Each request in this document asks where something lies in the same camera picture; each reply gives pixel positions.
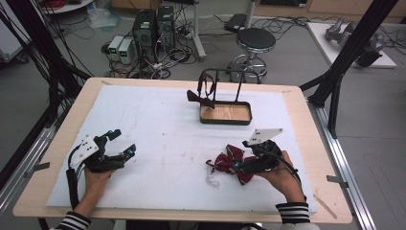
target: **stool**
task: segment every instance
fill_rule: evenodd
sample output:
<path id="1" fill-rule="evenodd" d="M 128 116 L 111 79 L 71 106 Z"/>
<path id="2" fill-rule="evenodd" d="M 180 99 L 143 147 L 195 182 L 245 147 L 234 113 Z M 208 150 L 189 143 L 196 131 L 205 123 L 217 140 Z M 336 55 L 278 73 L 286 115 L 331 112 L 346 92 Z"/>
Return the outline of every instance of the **stool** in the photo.
<path id="1" fill-rule="evenodd" d="M 263 54 L 273 50 L 275 43 L 275 37 L 263 29 L 248 28 L 239 31 L 237 34 L 237 45 L 247 51 L 248 54 L 234 58 L 227 68 L 251 72 L 251 74 L 247 73 L 246 76 L 257 78 L 257 83 L 260 84 L 261 78 L 267 73 L 267 68 L 265 61 L 257 57 L 257 54 Z M 232 73 L 233 72 L 230 72 L 230 82 L 237 81 L 239 74 L 236 80 L 233 80 Z"/>

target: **computer tower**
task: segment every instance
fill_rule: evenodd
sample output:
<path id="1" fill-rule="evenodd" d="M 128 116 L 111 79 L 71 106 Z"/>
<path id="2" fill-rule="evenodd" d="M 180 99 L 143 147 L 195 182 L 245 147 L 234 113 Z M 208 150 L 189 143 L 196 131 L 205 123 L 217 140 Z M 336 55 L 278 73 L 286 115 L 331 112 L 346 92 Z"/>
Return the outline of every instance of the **computer tower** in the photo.
<path id="1" fill-rule="evenodd" d="M 168 50 L 175 48 L 173 6 L 160 6 L 157 15 L 158 34 L 161 47 Z"/>
<path id="2" fill-rule="evenodd" d="M 139 10 L 132 26 L 134 41 L 142 48 L 153 48 L 158 39 L 155 10 Z"/>

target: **metal stool legs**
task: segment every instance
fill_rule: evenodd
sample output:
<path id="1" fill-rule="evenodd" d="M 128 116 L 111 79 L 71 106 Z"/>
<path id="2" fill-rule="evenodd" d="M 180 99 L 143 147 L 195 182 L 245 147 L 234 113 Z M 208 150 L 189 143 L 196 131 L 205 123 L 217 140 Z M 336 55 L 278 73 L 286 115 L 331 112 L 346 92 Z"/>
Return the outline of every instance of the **metal stool legs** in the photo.
<path id="1" fill-rule="evenodd" d="M 258 84 L 261 84 L 261 78 L 268 72 L 265 61 L 259 58 L 254 52 L 248 52 L 248 55 L 240 55 L 234 58 L 229 65 L 229 69 L 257 73 L 258 75 L 247 74 L 247 76 L 257 78 Z M 238 78 L 243 78 L 242 81 L 244 83 L 247 82 L 245 76 L 240 76 L 240 73 L 234 76 L 233 72 L 230 73 L 230 82 L 238 82 Z"/>

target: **red bow tie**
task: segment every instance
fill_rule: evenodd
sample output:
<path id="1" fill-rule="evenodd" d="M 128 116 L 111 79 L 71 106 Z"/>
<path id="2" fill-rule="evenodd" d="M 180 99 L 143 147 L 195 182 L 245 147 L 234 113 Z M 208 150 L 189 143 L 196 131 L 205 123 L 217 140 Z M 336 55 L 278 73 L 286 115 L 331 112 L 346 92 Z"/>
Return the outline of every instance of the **red bow tie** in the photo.
<path id="1" fill-rule="evenodd" d="M 211 164 L 211 160 L 208 160 L 206 164 L 213 167 L 213 170 L 216 169 L 220 172 L 225 172 L 228 174 L 237 174 L 239 183 L 241 185 L 245 185 L 246 183 L 250 182 L 251 178 L 254 176 L 253 174 L 244 174 L 242 171 L 236 171 L 234 169 L 234 162 L 249 162 L 255 160 L 255 156 L 249 156 L 242 158 L 244 155 L 244 151 L 234 147 L 232 145 L 227 145 L 226 147 L 227 154 L 221 152 L 217 158 L 215 159 L 214 164 Z"/>

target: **human hand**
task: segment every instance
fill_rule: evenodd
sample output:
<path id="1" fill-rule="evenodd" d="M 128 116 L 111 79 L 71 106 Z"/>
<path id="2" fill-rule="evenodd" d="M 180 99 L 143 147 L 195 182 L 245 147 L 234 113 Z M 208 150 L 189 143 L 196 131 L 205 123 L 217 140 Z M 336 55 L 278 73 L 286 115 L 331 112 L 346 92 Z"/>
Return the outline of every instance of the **human hand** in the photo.
<path id="1" fill-rule="evenodd" d="M 114 171 L 94 173 L 84 168 L 86 192 L 74 212 L 89 218 L 98 201 L 102 198 L 108 178 Z"/>
<path id="2" fill-rule="evenodd" d="M 282 151 L 282 158 L 293 167 L 287 151 Z M 283 163 L 280 162 L 275 169 L 269 172 L 259 172 L 256 175 L 268 180 L 275 189 L 284 195 L 287 202 L 305 202 L 305 196 L 298 181 Z"/>

